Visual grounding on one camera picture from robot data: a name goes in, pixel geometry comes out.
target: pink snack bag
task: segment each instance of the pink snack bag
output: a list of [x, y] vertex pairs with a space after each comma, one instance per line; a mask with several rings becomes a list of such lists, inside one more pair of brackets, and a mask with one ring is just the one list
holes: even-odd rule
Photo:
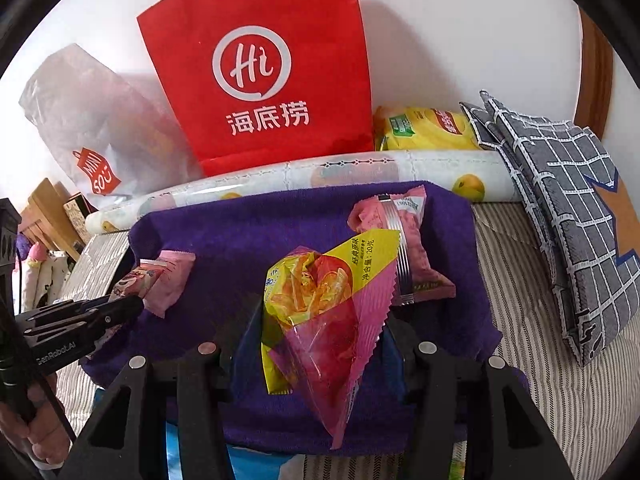
[[[407, 243], [415, 301], [455, 298], [456, 286], [449, 278], [431, 267], [427, 252], [422, 246], [420, 226], [427, 201], [424, 186], [414, 187], [404, 194], [393, 194], [391, 199], [398, 210]], [[388, 228], [385, 212], [377, 196], [360, 200], [351, 210], [347, 224], [357, 233]]]
[[160, 274], [148, 293], [143, 296], [145, 308], [164, 319], [164, 313], [172, 306], [184, 291], [196, 255], [180, 251], [162, 251], [158, 256], [160, 262], [168, 264], [166, 272]]
[[325, 254], [297, 248], [267, 272], [262, 368], [270, 394], [292, 388], [331, 434], [344, 431], [389, 312], [400, 233], [374, 229]]
[[113, 286], [109, 300], [126, 296], [144, 298], [154, 283], [169, 267], [168, 263], [156, 260], [140, 260], [139, 266]]

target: white wall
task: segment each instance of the white wall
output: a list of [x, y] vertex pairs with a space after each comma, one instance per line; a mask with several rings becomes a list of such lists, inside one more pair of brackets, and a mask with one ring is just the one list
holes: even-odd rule
[[640, 212], [640, 89], [618, 54], [613, 58], [611, 104], [602, 141]]
[[[156, 1], [62, 0], [40, 23], [0, 80], [0, 196], [21, 208], [44, 176], [73, 190], [17, 104], [27, 79], [57, 49], [80, 44], [166, 105], [136, 23]], [[374, 106], [455, 110], [485, 88], [524, 112], [573, 117], [580, 31], [571, 0], [360, 1]]]

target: pink wrapper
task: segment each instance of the pink wrapper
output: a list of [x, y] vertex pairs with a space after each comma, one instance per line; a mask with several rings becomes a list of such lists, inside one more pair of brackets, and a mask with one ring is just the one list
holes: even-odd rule
[[125, 296], [144, 298], [167, 268], [168, 264], [164, 262], [140, 260], [139, 266], [115, 284], [109, 300], [124, 298]]
[[164, 319], [167, 309], [182, 295], [196, 255], [180, 251], [162, 251], [158, 260], [168, 263], [168, 269], [158, 277], [144, 296], [144, 303], [149, 312]]
[[[449, 278], [433, 269], [422, 246], [420, 226], [427, 193], [424, 186], [414, 187], [405, 194], [391, 195], [402, 223], [407, 253], [414, 282], [415, 301], [455, 298], [456, 286]], [[386, 215], [377, 196], [361, 200], [349, 214], [347, 224], [357, 233], [370, 229], [386, 229]]]
[[348, 300], [287, 330], [269, 352], [333, 437], [331, 449], [342, 445], [364, 367], [389, 312], [395, 281], [393, 260]]

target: red paper bag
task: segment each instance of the red paper bag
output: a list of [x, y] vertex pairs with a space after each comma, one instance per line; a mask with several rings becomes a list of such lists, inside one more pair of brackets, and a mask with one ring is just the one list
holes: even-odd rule
[[373, 149], [358, 0], [162, 0], [138, 23], [206, 175]]

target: purple towel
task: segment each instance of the purple towel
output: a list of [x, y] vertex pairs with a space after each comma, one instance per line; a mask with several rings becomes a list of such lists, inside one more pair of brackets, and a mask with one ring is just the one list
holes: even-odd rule
[[[136, 257], [155, 258], [164, 249], [196, 253], [189, 281], [166, 319], [144, 311], [84, 370], [108, 386], [133, 355], [175, 358], [209, 340], [247, 292], [262, 294], [266, 271], [290, 250], [299, 245], [330, 250], [353, 236], [347, 216], [358, 200], [404, 193], [419, 184], [427, 190], [422, 243], [433, 268], [456, 284], [457, 297], [402, 307], [398, 317], [411, 322], [420, 338], [452, 354], [486, 359], [502, 334], [493, 326], [478, 268], [470, 205], [429, 182], [411, 182], [276, 192], [146, 215], [129, 235]], [[233, 404], [221, 404], [226, 440], [259, 450], [326, 454], [331, 437], [302, 398], [269, 396], [259, 361], [252, 373], [251, 391]], [[401, 452], [413, 415], [386, 388], [376, 350], [338, 453]]]

